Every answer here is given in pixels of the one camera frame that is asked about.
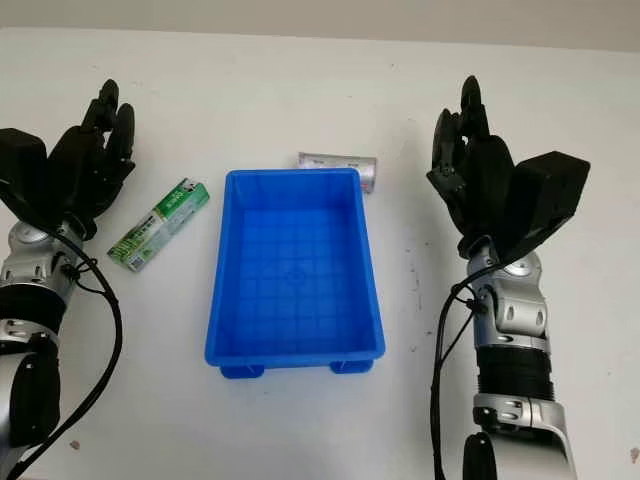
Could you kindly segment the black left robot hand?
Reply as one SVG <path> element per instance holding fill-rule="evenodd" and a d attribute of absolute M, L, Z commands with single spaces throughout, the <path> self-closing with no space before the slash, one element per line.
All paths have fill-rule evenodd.
<path fill-rule="evenodd" d="M 44 221 L 68 222 L 82 240 L 92 239 L 95 219 L 112 205 L 135 168 L 134 134 L 134 108 L 119 102 L 119 87 L 108 79 L 82 122 L 64 132 L 47 158 Z"/>

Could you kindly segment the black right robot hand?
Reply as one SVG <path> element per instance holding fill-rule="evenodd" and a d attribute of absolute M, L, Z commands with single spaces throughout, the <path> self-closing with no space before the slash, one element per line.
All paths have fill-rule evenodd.
<path fill-rule="evenodd" d="M 462 235 L 462 257 L 471 257 L 475 244 L 486 241 L 502 261 L 520 256 L 506 225 L 514 168 L 504 140 L 490 133 L 479 82 L 470 75 L 462 86 L 460 110 L 445 108 L 438 117 L 426 174 Z"/>

